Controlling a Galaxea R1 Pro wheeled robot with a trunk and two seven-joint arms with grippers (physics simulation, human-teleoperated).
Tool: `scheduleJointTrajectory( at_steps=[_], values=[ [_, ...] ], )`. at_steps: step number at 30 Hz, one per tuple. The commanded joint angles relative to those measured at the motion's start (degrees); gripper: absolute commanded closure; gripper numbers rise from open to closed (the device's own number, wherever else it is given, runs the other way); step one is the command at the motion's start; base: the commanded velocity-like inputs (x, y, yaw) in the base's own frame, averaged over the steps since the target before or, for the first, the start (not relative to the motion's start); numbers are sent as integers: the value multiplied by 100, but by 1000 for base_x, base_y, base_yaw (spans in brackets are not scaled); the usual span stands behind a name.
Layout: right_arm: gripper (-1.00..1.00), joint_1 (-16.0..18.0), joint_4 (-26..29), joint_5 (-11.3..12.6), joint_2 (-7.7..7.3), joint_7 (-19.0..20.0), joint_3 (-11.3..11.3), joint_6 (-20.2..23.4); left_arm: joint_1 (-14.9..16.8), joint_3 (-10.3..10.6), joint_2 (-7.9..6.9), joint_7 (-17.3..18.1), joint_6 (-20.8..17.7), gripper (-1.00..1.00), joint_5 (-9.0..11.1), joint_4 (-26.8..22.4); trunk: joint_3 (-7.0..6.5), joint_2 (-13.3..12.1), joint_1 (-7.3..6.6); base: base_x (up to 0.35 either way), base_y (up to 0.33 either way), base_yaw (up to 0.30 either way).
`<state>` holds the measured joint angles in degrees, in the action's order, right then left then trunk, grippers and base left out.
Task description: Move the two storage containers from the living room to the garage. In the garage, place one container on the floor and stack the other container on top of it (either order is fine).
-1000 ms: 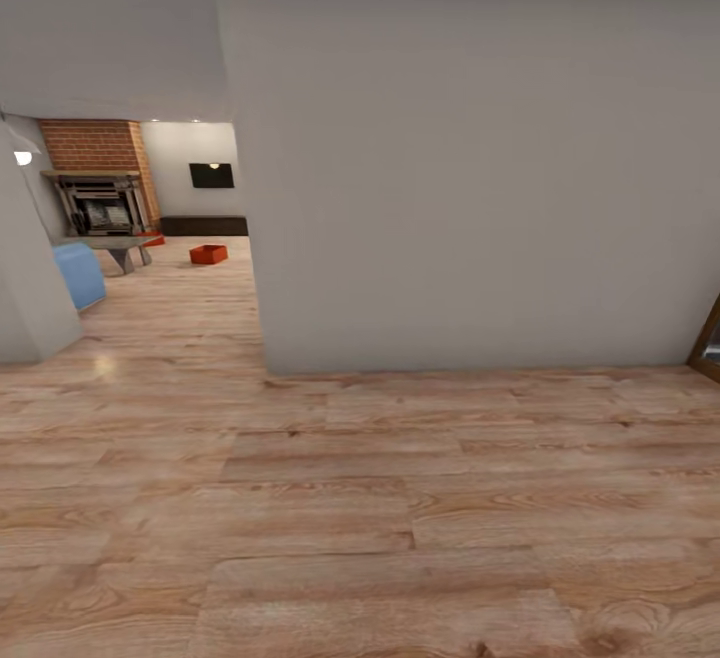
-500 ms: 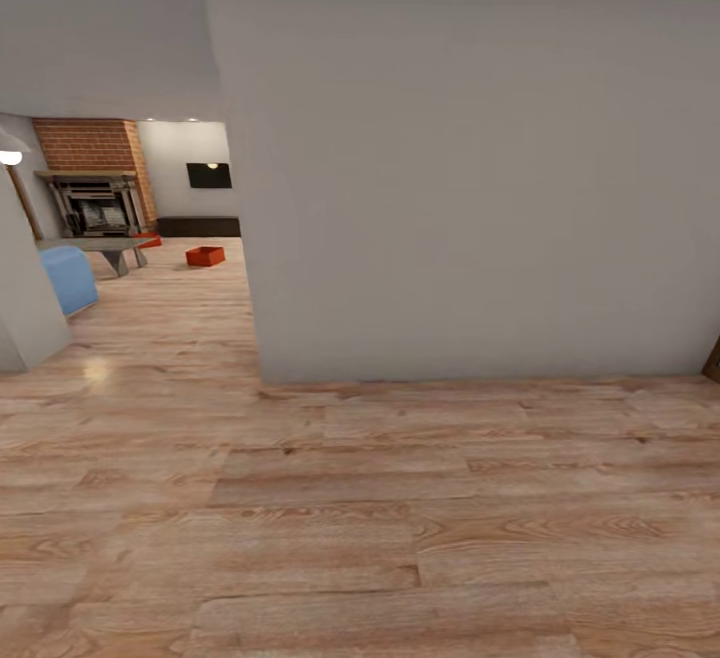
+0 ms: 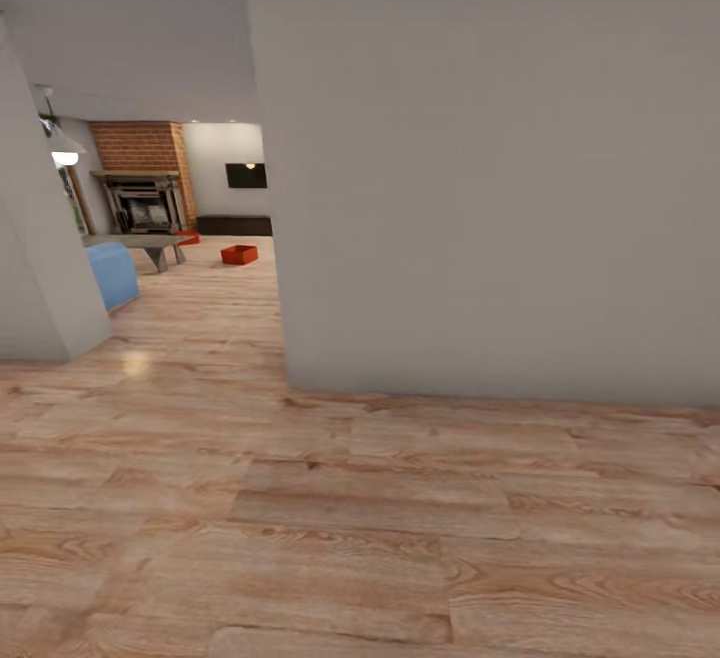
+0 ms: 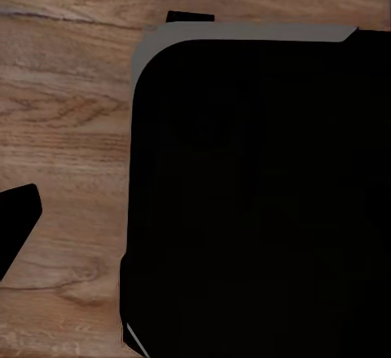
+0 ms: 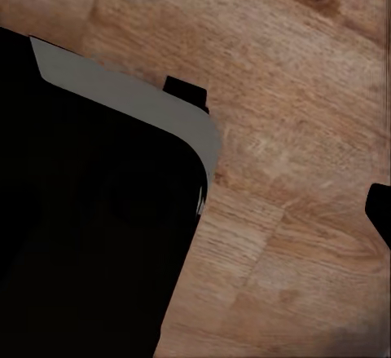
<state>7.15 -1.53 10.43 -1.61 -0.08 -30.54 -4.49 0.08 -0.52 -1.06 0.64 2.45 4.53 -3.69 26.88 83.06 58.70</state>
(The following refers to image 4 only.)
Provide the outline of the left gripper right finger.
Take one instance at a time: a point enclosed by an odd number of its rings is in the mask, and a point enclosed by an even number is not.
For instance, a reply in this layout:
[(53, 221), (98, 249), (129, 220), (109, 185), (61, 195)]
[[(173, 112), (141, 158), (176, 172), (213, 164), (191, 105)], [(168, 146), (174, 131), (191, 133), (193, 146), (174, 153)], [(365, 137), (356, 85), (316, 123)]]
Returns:
[(391, 249), (391, 187), (373, 183), (368, 193), (365, 212)]

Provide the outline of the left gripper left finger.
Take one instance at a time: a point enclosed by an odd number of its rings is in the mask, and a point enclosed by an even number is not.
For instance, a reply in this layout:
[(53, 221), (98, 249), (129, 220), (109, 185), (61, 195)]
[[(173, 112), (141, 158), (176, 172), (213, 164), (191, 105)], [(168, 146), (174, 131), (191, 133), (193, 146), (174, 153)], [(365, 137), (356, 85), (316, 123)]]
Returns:
[(0, 192), (0, 281), (42, 214), (36, 184)]

